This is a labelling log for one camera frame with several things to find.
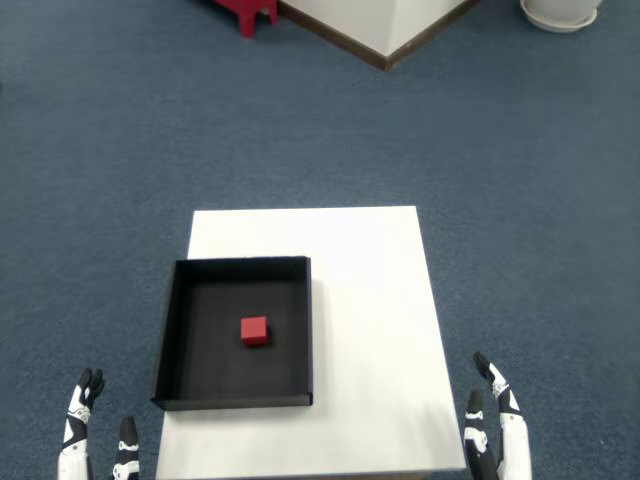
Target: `black tray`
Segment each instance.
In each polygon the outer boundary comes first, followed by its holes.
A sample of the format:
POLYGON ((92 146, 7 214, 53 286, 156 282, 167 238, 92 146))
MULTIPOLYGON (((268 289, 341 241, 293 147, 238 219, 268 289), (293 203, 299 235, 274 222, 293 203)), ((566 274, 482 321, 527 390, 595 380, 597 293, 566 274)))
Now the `black tray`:
POLYGON ((164 410, 313 402, 311 261, 177 261, 151 400, 164 410), (240 319, 267 316, 269 342, 248 348, 240 319))

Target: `white flower pot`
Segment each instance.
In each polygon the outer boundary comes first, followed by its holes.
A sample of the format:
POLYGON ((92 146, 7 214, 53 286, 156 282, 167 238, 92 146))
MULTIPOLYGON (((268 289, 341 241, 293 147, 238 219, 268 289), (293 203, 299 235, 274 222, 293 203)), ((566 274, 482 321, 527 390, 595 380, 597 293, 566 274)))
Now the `white flower pot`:
POLYGON ((534 25, 553 32, 575 32, 591 25, 602 0, 521 0, 534 25))

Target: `red cube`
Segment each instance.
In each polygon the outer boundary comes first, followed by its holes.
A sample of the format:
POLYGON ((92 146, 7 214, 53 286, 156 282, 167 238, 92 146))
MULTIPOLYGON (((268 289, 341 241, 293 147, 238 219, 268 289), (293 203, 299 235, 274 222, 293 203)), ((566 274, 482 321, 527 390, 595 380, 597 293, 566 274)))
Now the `red cube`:
POLYGON ((247 347, 267 343, 267 317, 247 317, 242 319, 242 343, 247 347))

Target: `white table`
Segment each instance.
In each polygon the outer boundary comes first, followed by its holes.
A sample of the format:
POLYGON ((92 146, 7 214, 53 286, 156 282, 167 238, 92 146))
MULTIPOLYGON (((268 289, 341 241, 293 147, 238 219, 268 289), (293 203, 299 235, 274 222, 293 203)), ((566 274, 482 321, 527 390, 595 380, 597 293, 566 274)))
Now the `white table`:
POLYGON ((311 257, 314 404, 166 412, 158 479, 464 468, 415 207, 197 211, 189 258, 311 257))

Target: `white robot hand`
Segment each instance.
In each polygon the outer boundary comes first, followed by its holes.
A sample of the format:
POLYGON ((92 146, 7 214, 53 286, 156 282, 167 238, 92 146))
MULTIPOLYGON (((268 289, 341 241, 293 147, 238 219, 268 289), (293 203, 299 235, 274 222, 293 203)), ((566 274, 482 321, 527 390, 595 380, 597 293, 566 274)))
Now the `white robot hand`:
POLYGON ((125 417, 120 424, 120 442, 116 464, 109 480, 138 480, 140 463, 138 461, 138 433, 133 417, 125 417))
MULTIPOLYGON (((73 390, 67 409, 62 451, 58 456, 58 480, 93 480, 91 459, 87 453, 87 424, 93 402, 104 388, 102 371, 86 369, 73 390)), ((133 417, 120 424, 120 441, 113 473, 115 480, 138 480, 138 433, 133 417)))
POLYGON ((58 480, 92 480, 87 454, 87 424, 93 402, 104 388, 102 371, 86 369, 73 390, 64 425, 62 451, 58 456, 58 480))
POLYGON ((501 458, 496 467, 483 427, 482 395, 471 392, 465 414, 464 444, 474 480, 531 480, 531 453, 527 422, 511 387, 481 353, 473 356, 478 372, 489 382, 498 400, 502 428, 501 458))

